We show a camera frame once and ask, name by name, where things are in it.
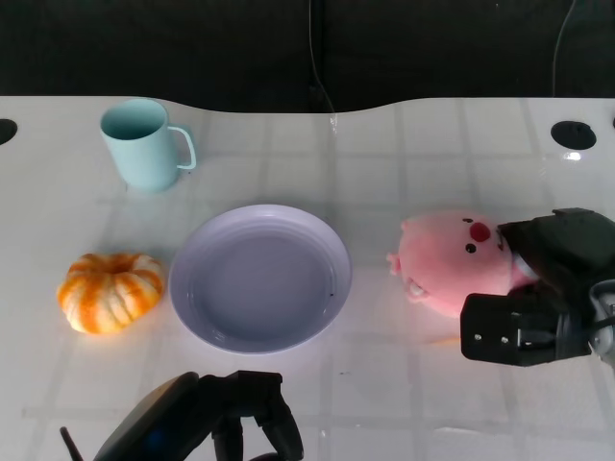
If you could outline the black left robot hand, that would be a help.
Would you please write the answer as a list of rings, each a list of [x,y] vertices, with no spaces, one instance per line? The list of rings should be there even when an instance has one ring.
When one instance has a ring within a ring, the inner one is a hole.
[[[99,449],[97,460],[185,460],[208,436],[218,460],[243,457],[241,420],[252,417],[280,460],[302,460],[296,421],[278,373],[187,372],[150,392]]]

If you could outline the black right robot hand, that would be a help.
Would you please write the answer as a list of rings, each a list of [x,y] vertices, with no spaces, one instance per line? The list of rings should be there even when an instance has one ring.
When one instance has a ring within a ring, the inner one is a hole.
[[[466,298],[462,354],[529,367],[595,353],[613,365],[613,221],[593,210],[565,208],[499,229],[534,280],[505,296]]]

